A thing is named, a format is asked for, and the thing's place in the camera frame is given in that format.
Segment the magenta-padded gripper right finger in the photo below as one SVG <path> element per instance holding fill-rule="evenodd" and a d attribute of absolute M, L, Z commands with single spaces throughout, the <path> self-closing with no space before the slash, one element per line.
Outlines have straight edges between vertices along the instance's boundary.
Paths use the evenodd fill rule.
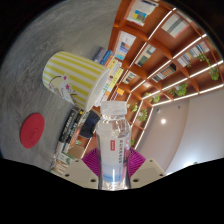
<path fill-rule="evenodd" d="M 128 176 L 130 187 L 140 188 L 165 177 L 166 174 L 153 158 L 146 159 L 131 148 L 128 159 Z"/>

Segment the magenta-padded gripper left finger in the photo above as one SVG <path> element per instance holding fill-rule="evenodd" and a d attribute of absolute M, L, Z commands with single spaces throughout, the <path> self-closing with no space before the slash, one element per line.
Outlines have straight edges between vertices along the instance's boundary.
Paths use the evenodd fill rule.
<path fill-rule="evenodd" d="M 74 159 L 62 177 L 81 187 L 97 189 L 100 177 L 99 150 L 95 148 L 82 159 Z"/>

